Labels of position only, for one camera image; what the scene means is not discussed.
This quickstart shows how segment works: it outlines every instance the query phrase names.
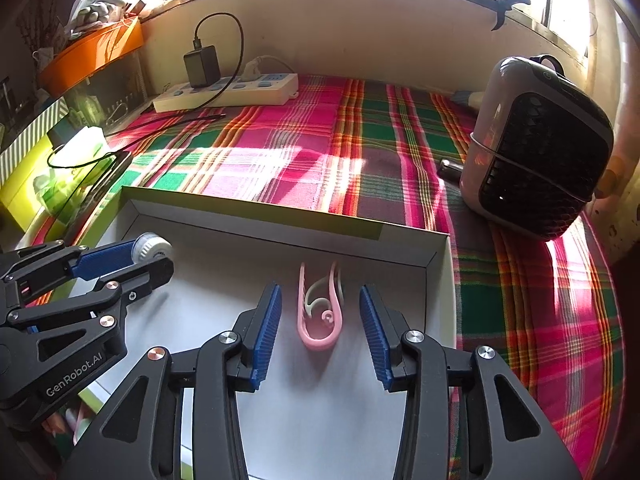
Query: white spool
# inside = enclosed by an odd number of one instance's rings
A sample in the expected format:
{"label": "white spool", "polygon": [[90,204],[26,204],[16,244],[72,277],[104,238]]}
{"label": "white spool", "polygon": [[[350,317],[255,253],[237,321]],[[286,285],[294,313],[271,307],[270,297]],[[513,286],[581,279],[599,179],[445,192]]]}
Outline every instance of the white spool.
{"label": "white spool", "polygon": [[133,263],[149,262],[156,256],[171,258],[174,250],[171,244],[156,233],[141,234],[131,249]]}

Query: pink plastic clip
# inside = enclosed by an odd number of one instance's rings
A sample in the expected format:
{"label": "pink plastic clip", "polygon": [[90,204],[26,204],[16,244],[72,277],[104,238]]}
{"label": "pink plastic clip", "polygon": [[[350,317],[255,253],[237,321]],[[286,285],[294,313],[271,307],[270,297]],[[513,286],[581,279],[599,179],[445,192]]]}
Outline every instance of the pink plastic clip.
{"label": "pink plastic clip", "polygon": [[[342,282],[340,281],[340,269],[334,262],[329,276],[318,280],[309,287],[305,293],[305,264],[300,265],[300,282],[298,284],[298,334],[309,350],[323,351],[335,345],[342,330],[342,310],[344,303],[342,295]],[[309,299],[318,287],[327,285],[329,299],[315,298],[311,303]],[[314,314],[317,307],[323,307],[321,315]]]}

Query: orange basket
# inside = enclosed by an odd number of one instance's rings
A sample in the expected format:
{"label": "orange basket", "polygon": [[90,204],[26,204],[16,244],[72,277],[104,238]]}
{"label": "orange basket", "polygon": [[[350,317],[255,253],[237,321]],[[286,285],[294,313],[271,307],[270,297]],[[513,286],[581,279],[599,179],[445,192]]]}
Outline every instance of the orange basket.
{"label": "orange basket", "polygon": [[57,99],[82,79],[143,44],[138,17],[121,20],[87,34],[60,52],[40,73],[38,82]]}

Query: charging cable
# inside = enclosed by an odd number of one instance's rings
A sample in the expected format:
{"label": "charging cable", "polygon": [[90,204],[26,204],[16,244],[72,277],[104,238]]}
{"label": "charging cable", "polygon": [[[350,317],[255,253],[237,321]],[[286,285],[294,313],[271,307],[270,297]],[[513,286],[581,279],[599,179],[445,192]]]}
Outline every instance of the charging cable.
{"label": "charging cable", "polygon": [[[196,108],[192,108],[191,110],[187,110],[181,114],[175,114],[173,116],[169,116],[169,117],[157,117],[151,121],[147,121],[146,123],[143,124],[139,124],[138,126],[129,126],[128,128],[124,128],[123,130],[120,130],[119,132],[114,132],[110,135],[108,135],[108,137],[114,136],[116,134],[121,134],[124,132],[130,132],[130,131],[134,131],[137,130],[139,128],[141,128],[142,126],[147,126],[148,124],[151,123],[155,123],[156,121],[165,121],[169,118],[172,117],[182,117],[184,115],[186,115],[189,112],[193,112],[194,110],[200,110],[201,108],[204,108],[205,106],[209,105],[210,103],[212,103],[213,101],[215,101],[215,99],[217,99],[218,97],[220,97],[220,95],[222,94],[222,92],[224,92],[227,88],[229,88],[229,86],[231,85],[231,83],[236,79],[236,77],[238,77],[238,74],[240,73],[240,68],[242,67],[242,58],[244,57],[244,30],[242,29],[242,24],[240,23],[240,20],[238,20],[238,18],[236,18],[233,14],[231,14],[230,12],[214,12],[212,14],[208,14],[207,16],[205,16],[204,18],[202,18],[199,22],[198,25],[196,25],[196,29],[193,35],[193,47],[198,49],[198,48],[202,48],[202,42],[200,41],[200,38],[198,37],[198,30],[200,29],[200,26],[209,18],[213,18],[215,16],[229,16],[231,18],[233,18],[236,22],[236,24],[238,25],[238,30],[240,31],[240,56],[238,59],[238,65],[236,66],[236,70],[234,72],[234,74],[231,76],[231,78],[229,79],[229,81],[226,82],[226,84],[220,89],[219,92],[217,92],[211,99],[204,101],[203,104],[201,104],[200,106],[197,106]],[[223,118],[225,115],[224,114],[215,114],[212,116],[204,116],[204,117],[194,117],[191,119],[185,119],[183,121],[178,121],[177,123],[174,124],[169,124],[168,126],[164,126],[162,128],[159,128],[157,130],[154,130],[152,132],[149,132],[148,134],[143,135],[142,137],[140,137],[139,139],[134,140],[133,142],[130,142],[129,144],[127,144],[126,146],[120,148],[119,150],[116,150],[114,152],[107,152],[105,153],[103,156],[99,157],[99,158],[94,158],[94,160],[89,160],[88,162],[83,162],[82,164],[75,164],[74,166],[57,166],[55,164],[52,164],[51,162],[51,157],[53,157],[57,152],[59,152],[59,150],[61,150],[62,148],[64,148],[64,144],[62,144],[61,146],[57,147],[55,150],[53,150],[53,152],[49,153],[49,156],[47,157],[47,165],[50,168],[53,168],[54,170],[76,170],[77,168],[84,168],[86,166],[90,166],[91,164],[96,164],[97,162],[100,162],[102,160],[105,160],[107,158],[110,158],[113,155],[116,155],[117,153],[121,153],[124,152],[126,150],[128,150],[131,146],[142,142],[142,140],[148,139],[151,136],[154,136],[155,134],[159,134],[161,132],[164,132],[165,130],[173,127],[173,126],[178,126],[179,124],[186,124],[186,123],[191,123],[191,122],[195,122],[195,121],[201,121],[204,119],[214,119],[214,120],[219,120],[221,118]]]}

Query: white plug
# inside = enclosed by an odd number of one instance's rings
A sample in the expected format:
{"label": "white plug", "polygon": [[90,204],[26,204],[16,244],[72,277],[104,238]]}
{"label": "white plug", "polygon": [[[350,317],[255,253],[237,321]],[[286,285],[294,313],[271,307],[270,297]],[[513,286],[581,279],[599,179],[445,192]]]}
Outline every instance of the white plug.
{"label": "white plug", "polygon": [[258,56],[255,59],[252,59],[250,62],[248,62],[244,66],[244,72],[242,72],[242,75],[240,76],[240,81],[244,81],[244,82],[255,81],[256,79],[260,78],[260,76],[262,75],[262,72],[260,72],[260,63],[263,62],[265,59],[276,60],[277,62],[287,67],[290,73],[292,74],[295,73],[293,72],[293,69],[283,60],[267,54],[265,56]]}
{"label": "white plug", "polygon": [[261,60],[260,57],[257,57],[247,63],[244,66],[244,72],[240,76],[240,81],[255,81],[258,79],[262,75],[259,67]]}

